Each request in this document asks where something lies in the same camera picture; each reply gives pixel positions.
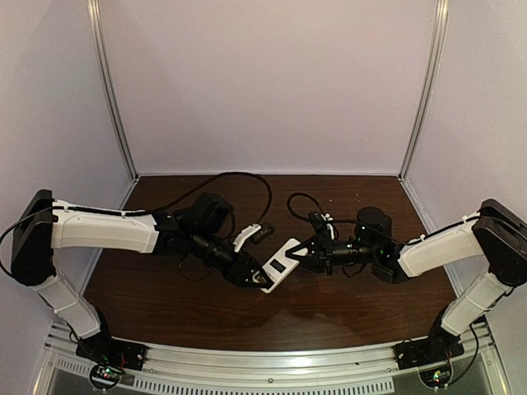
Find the white red remote control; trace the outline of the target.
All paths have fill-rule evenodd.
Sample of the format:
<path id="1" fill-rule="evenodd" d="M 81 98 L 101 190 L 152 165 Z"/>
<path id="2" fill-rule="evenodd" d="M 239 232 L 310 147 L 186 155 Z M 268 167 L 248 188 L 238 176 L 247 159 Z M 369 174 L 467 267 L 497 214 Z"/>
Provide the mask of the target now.
<path id="1" fill-rule="evenodd" d="M 299 262 L 288 258 L 286 251 L 298 246 L 298 239 L 290 238 L 264 265 L 263 270 L 270 278 L 272 285 L 268 289 L 262 289 L 265 294 L 272 293 L 297 267 Z"/>

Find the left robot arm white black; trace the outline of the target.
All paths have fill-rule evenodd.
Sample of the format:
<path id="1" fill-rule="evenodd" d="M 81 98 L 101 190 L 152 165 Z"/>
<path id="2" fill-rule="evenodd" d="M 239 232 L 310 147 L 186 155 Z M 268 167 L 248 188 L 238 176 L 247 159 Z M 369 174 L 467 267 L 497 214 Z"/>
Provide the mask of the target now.
<path id="1" fill-rule="evenodd" d="M 160 256 L 192 255 L 238 287 L 269 290 L 274 282 L 258 261 L 234 242 L 218 236 L 234 211 L 224 198 L 202 193 L 183 210 L 111 211 L 75 206 L 41 189 L 21 218 L 5 230 L 12 236 L 9 266 L 1 269 L 30 287 L 70 327 L 83 353 L 100 365 L 123 354 L 103 314 L 80 295 L 54 265 L 54 251 L 66 248 L 127 250 Z"/>

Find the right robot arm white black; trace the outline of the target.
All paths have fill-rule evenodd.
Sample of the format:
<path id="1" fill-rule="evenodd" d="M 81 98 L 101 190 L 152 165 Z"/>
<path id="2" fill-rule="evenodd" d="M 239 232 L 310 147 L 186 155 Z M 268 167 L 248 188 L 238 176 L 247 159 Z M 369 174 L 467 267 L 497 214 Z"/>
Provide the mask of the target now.
<path id="1" fill-rule="evenodd" d="M 311 212 L 306 219 L 314 236 L 285 255 L 315 273 L 330 275 L 336 266 L 370 265 L 378 279 L 399 284 L 466 258 L 487 260 L 487 270 L 443 308 L 425 338 L 395 346 L 403 369 L 462 355 L 461 334 L 526 283 L 526 223 L 494 199 L 461 221 L 407 242 L 393 237 L 392 219 L 378 207 L 357 212 L 351 221 L 354 236 L 346 241 L 332 236 L 336 222 L 330 217 Z"/>

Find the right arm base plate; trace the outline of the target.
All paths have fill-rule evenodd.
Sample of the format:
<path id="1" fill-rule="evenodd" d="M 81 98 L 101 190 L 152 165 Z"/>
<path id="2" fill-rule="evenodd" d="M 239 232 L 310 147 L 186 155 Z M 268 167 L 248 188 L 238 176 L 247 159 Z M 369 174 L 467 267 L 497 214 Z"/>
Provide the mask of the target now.
<path id="1" fill-rule="evenodd" d="M 400 370 L 431 365 L 464 354 L 464 347 L 458 337 L 424 337 L 418 340 L 405 340 L 393 346 Z"/>

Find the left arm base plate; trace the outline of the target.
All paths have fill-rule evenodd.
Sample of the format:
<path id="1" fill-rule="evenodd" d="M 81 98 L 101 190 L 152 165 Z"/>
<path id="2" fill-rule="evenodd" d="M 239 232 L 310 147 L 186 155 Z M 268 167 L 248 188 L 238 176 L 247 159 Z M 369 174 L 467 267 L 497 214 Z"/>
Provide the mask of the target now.
<path id="1" fill-rule="evenodd" d="M 116 369 L 131 369 L 141 371 L 147 346 L 122 340 L 110 341 L 79 341 L 75 354 L 92 362 L 109 365 Z"/>

